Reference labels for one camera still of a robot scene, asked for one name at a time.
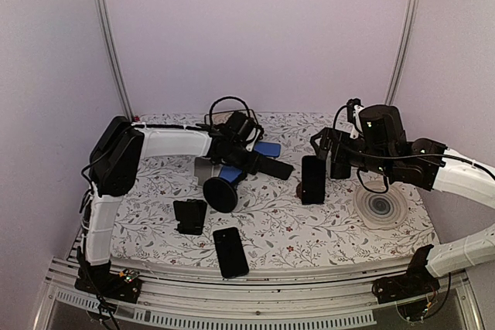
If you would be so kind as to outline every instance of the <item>smartphone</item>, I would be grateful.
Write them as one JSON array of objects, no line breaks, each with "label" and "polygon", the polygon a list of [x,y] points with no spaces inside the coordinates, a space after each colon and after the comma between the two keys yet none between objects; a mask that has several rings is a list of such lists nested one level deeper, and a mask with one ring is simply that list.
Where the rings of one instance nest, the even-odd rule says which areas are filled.
[{"label": "smartphone", "polygon": [[325,182],[326,163],[316,156],[304,156],[302,158],[302,204],[323,204],[325,202]]},{"label": "smartphone", "polygon": [[213,241],[223,278],[234,278],[249,273],[241,236],[236,227],[214,231]]}]

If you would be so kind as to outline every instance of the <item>wall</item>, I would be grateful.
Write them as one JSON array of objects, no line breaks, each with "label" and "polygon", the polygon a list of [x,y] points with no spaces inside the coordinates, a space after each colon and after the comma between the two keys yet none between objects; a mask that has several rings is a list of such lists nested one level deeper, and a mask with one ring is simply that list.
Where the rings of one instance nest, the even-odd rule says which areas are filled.
[{"label": "wall", "polygon": [[0,0],[0,328],[24,330],[75,236],[79,170],[121,108],[94,0]]},{"label": "wall", "polygon": [[[495,0],[420,0],[395,104],[409,138],[446,143],[495,164]],[[495,223],[495,212],[439,192],[424,194],[442,242]],[[487,329],[495,328],[495,264],[468,270]]]},{"label": "wall", "polygon": [[137,114],[206,112],[218,97],[258,111],[334,112],[383,100],[407,0],[108,0]]}]

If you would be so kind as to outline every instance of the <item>blue object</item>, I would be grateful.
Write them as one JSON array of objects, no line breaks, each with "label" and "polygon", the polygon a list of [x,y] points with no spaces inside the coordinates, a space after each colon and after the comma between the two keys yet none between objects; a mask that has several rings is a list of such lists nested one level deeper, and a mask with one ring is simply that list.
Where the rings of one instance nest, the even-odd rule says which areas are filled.
[{"label": "blue object", "polygon": [[[268,156],[270,158],[277,158],[278,156],[280,156],[282,147],[279,143],[258,142],[256,145],[254,145],[254,150],[264,156]],[[220,170],[220,174],[218,176],[220,178],[225,179],[228,182],[232,182],[241,173],[242,173],[241,170],[233,166],[224,165],[222,167],[222,170]]]}]

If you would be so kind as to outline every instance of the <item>leaf pattern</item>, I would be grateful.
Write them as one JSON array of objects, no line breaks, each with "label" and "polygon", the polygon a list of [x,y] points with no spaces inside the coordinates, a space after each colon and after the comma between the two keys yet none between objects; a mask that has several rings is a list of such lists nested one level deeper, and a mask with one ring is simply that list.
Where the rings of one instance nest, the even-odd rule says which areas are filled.
[{"label": "leaf pattern", "polygon": [[[142,120],[158,124],[196,124],[203,115],[148,115]],[[303,206],[295,195],[301,180],[301,159],[312,155],[309,137],[331,126],[328,114],[258,114],[264,141],[282,145],[280,160],[294,165],[288,181],[258,173],[237,188],[239,202],[229,214],[208,209],[203,235],[176,231],[174,200],[202,199],[194,178],[194,158],[146,158],[139,164],[134,188],[126,195],[115,220],[111,249],[116,257],[161,264],[217,267],[213,231],[236,226],[251,269],[296,268],[358,264],[408,257],[436,242],[423,202],[410,185],[400,184],[408,200],[406,220],[393,230],[366,228],[353,209],[351,179],[326,184],[324,205]],[[339,123],[342,128],[347,123]],[[365,181],[374,179],[363,174]]]}]

